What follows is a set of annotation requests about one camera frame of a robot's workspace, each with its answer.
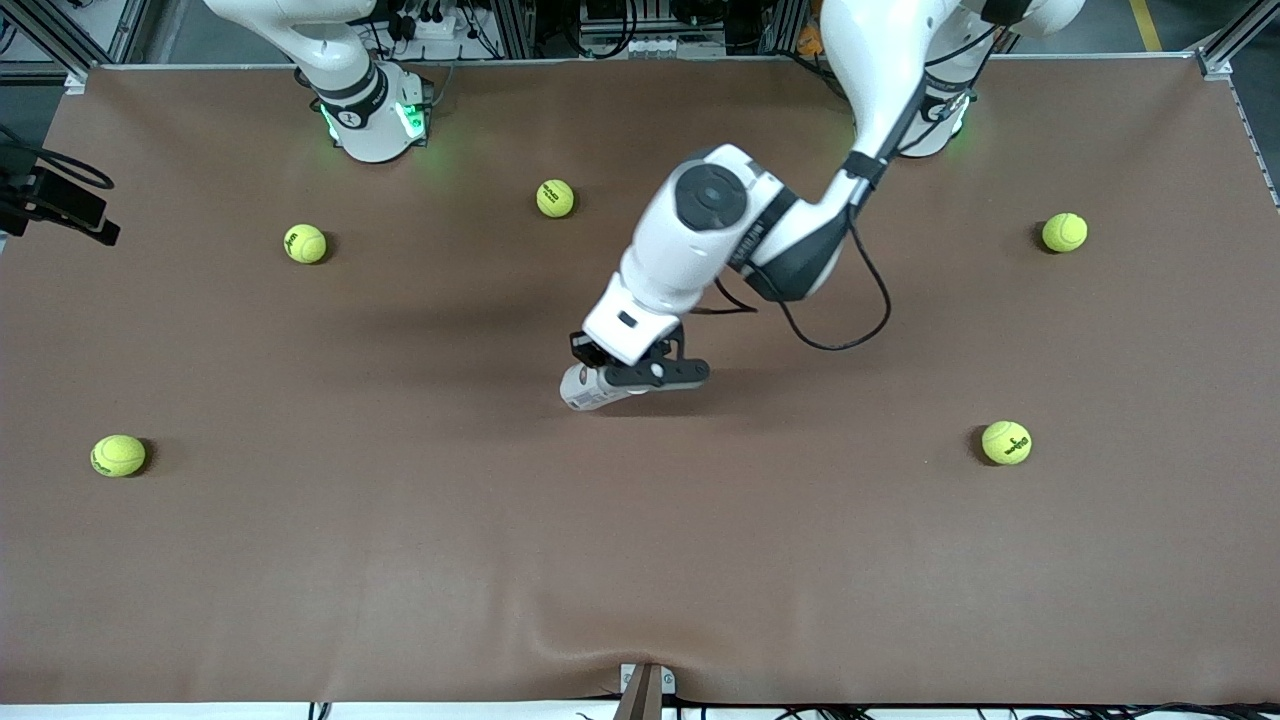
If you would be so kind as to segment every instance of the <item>robotic arm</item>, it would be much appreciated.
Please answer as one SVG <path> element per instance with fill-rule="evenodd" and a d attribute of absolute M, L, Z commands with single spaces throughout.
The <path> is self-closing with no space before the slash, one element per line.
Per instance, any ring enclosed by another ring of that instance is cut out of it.
<path fill-rule="evenodd" d="M 813 295 L 890 161 L 904 150 L 936 152 L 959 129 L 991 31 L 1055 32 L 1083 1 L 826 0 L 827 59 L 858 127 L 827 191 L 815 204 L 800 200 L 732 145 L 681 163 L 641 215 L 582 332 L 571 337 L 579 364 L 561 382 L 564 402 L 594 410 L 628 395 L 703 384 L 710 369 L 684 357 L 680 319 L 724 265 L 765 300 Z"/>
<path fill-rule="evenodd" d="M 426 135 L 430 99 L 422 78 L 375 63 L 347 23 L 376 0 L 205 0 L 214 14 L 244 26 L 297 63 L 320 96 L 334 142 L 356 160 L 383 163 Z"/>

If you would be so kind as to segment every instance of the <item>gray floor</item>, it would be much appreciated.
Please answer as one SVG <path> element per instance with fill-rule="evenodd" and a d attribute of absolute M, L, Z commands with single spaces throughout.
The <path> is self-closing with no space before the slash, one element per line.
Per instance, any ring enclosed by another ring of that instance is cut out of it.
<path fill-rule="evenodd" d="M 1247 0 L 1147 0 L 1161 45 L 1181 50 L 1225 26 Z M 283 54 L 256 35 L 214 15 L 201 0 L 170 0 L 152 61 L 279 63 Z M 1080 17 L 1046 40 L 1024 38 L 1019 53 L 1140 53 L 1142 36 L 1129 0 L 1088 0 Z M 1280 169 L 1280 20 L 1233 61 L 1234 82 L 1268 165 Z M 44 138 L 61 88 L 0 86 L 0 122 Z"/>

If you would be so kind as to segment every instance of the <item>yellow floor line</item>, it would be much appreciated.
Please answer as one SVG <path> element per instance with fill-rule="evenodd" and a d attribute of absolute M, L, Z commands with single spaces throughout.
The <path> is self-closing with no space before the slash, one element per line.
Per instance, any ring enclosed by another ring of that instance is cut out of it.
<path fill-rule="evenodd" d="M 1160 45 L 1160 36 L 1156 35 L 1156 23 L 1151 19 L 1151 8 L 1147 6 L 1147 0 L 1129 0 L 1129 6 L 1133 8 L 1133 19 L 1138 20 L 1138 32 L 1142 35 L 1142 45 L 1147 53 L 1164 50 Z"/>

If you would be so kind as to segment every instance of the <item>tennis ball logo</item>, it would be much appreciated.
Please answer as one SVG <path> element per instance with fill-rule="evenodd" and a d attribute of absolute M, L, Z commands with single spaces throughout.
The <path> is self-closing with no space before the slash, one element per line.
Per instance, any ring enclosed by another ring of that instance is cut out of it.
<path fill-rule="evenodd" d="M 1011 447 L 1005 451 L 1005 455 L 1012 455 L 1012 454 L 1018 452 L 1019 450 L 1021 450 L 1021 448 L 1027 447 L 1028 445 L 1030 445 L 1032 441 L 1030 441 L 1030 438 L 1028 438 L 1028 437 L 1024 436 L 1021 438 L 1009 438 L 1009 442 L 1011 443 Z"/>

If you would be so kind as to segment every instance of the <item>yellow-green tennis ball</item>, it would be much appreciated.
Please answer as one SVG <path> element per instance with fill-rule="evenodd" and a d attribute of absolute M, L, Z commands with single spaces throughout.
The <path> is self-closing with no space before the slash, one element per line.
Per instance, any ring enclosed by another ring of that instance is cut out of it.
<path fill-rule="evenodd" d="M 303 265 L 310 265 L 324 258 L 329 243 L 324 233 L 315 225 L 293 225 L 284 233 L 284 251 Z"/>
<path fill-rule="evenodd" d="M 1041 238 L 1053 252 L 1070 252 L 1084 245 L 1089 237 L 1089 225 L 1075 213 L 1059 213 L 1044 223 Z"/>
<path fill-rule="evenodd" d="M 563 218 L 573 209 L 573 188 L 564 181 L 547 181 L 538 187 L 538 209 L 548 218 Z"/>
<path fill-rule="evenodd" d="M 1018 465 L 1032 454 L 1032 434 L 1012 420 L 992 423 L 982 433 L 982 451 L 1000 465 Z"/>
<path fill-rule="evenodd" d="M 88 461 L 93 469 L 108 478 L 132 475 L 147 459 L 147 450 L 136 437 L 108 436 L 93 446 Z"/>

